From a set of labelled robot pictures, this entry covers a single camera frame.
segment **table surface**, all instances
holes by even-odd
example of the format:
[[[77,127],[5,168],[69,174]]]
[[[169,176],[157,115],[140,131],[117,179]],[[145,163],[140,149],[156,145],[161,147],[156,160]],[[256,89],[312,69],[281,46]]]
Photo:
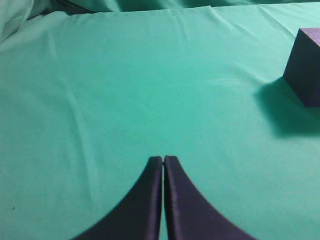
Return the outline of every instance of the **table surface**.
[[[176,155],[257,239],[319,239],[320,110],[281,78],[319,9],[29,20],[0,44],[0,238],[70,239],[124,197],[148,157]]]

